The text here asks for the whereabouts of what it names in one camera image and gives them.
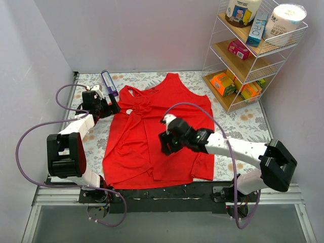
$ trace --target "white container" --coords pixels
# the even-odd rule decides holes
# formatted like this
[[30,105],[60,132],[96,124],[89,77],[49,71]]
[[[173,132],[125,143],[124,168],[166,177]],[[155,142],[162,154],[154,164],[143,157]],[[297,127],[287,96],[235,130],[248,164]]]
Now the white container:
[[[275,7],[265,26],[263,38],[268,39],[296,30],[306,15],[306,10],[300,5],[281,4]],[[290,41],[292,35],[286,34],[282,38],[270,39],[268,42],[282,47]]]
[[235,27],[252,24],[262,0],[230,0],[225,19]]

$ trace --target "wire shelf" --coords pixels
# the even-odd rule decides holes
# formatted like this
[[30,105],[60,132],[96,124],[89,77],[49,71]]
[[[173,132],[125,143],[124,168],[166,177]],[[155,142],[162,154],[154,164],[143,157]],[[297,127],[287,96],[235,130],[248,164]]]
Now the wire shelf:
[[[208,48],[202,70],[202,79],[226,112],[232,112],[259,101],[308,28],[305,22],[301,22],[294,31],[262,39],[258,47],[247,46],[245,42],[248,39],[251,27],[234,27],[226,21],[225,15],[229,2],[230,0],[220,0],[218,15],[209,44],[210,48]],[[271,15],[273,9],[277,6],[278,3],[274,0],[263,0],[258,11]],[[239,39],[253,56],[242,60],[230,53],[227,48],[229,43],[234,40],[233,37]],[[248,100],[243,100],[237,94],[223,98],[213,89],[209,80],[219,71],[224,72],[226,69],[231,70],[243,85],[262,78],[265,78],[266,85],[260,95]]]

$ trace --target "white wall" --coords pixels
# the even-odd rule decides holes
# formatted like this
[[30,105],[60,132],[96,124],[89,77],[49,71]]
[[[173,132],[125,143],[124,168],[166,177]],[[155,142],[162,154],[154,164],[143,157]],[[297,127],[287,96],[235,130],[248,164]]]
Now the white wall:
[[[20,242],[36,187],[17,169],[16,143],[31,126],[62,118],[55,92],[73,73],[33,0],[0,0],[0,23],[0,242]],[[41,128],[22,144],[21,162],[34,180],[46,178],[46,137],[57,131]]]
[[268,88],[263,104],[274,137],[298,162],[294,180],[302,189],[317,241],[324,242],[324,2],[294,3],[306,8],[309,29]]
[[73,71],[201,70],[218,0],[35,0]]

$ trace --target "red shirt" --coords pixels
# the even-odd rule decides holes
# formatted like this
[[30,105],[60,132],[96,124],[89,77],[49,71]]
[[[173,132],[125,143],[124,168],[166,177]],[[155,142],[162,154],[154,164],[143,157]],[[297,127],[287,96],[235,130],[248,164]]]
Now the red shirt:
[[[144,91],[125,86],[119,93],[120,113],[114,115],[103,159],[108,185],[116,189],[149,189],[192,182],[193,178],[212,180],[214,156],[183,148],[166,156],[158,138],[165,131],[159,121],[172,105],[191,102],[211,116],[208,97],[190,92],[178,74],[168,73],[159,85]],[[177,106],[170,111],[195,129],[214,129],[213,121],[200,110]]]

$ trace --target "floral pattern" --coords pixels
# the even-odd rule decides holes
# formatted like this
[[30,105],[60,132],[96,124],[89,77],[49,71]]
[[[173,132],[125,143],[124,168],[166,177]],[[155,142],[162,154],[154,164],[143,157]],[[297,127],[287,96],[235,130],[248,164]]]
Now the floral pattern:
[[[193,93],[207,95],[212,102],[214,118],[222,126],[226,134],[233,138],[244,139],[251,142],[268,142],[270,134],[264,119],[259,103],[252,104],[229,114],[225,112],[213,93],[201,79],[201,71],[182,71],[179,73],[183,84]],[[150,89],[164,80],[167,72],[133,72],[133,73],[113,73],[111,77],[117,90],[121,90],[125,85],[136,87],[140,90]],[[107,89],[103,84],[100,74],[80,74],[78,84],[94,86],[101,84],[103,93],[108,96]],[[77,108],[82,102],[82,87],[76,87],[72,108]],[[74,117],[74,112],[69,113],[69,118]],[[102,159],[107,145],[110,124],[113,116],[101,119],[84,137],[84,149],[87,157],[88,167],[97,174],[103,176]],[[250,164],[242,161],[236,162],[238,173],[246,173],[254,169]],[[230,158],[215,156],[214,180],[232,180],[233,165]]]

